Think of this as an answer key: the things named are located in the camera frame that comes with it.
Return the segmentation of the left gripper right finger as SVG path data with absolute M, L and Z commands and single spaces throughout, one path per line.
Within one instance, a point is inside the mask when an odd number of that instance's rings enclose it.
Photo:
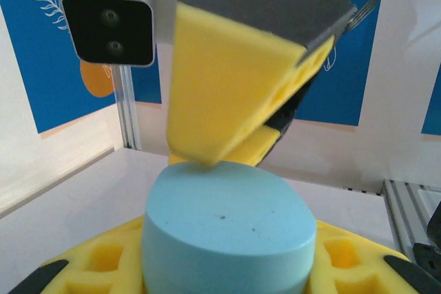
M 440 282 L 398 251 L 317 221 L 307 293 L 439 293 Z

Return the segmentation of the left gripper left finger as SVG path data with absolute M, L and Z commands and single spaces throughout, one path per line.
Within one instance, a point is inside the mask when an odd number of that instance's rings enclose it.
M 146 293 L 143 217 L 82 242 L 41 264 L 10 293 Z

